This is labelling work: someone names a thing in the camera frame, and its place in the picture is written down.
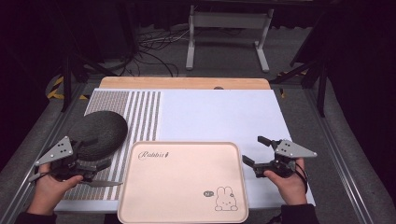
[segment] cartoon rabbit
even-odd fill
[[[230,187],[219,187],[218,198],[216,199],[216,211],[236,211],[236,199],[233,196],[233,190]]]

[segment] black sleeve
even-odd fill
[[[319,224],[315,207],[312,204],[282,205],[282,224]]]
[[[31,224],[31,223],[40,223],[40,224],[55,224],[56,223],[56,215],[52,216],[40,216],[34,215],[30,213],[20,213],[15,221],[15,224]]]

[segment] person's left hand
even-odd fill
[[[46,163],[38,168],[41,174],[50,171],[50,164]],[[65,181],[58,181],[51,175],[45,175],[35,184],[35,196],[27,213],[52,216],[53,209],[61,201],[64,194],[83,179],[82,175],[75,175]]]

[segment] tray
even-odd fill
[[[248,202],[238,147],[137,142],[120,197],[122,223],[238,223]]]

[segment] black round object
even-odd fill
[[[78,152],[82,161],[99,161],[117,150],[128,133],[128,124],[118,113],[112,111],[93,112],[73,125],[68,136],[74,141],[97,142],[83,146]]]

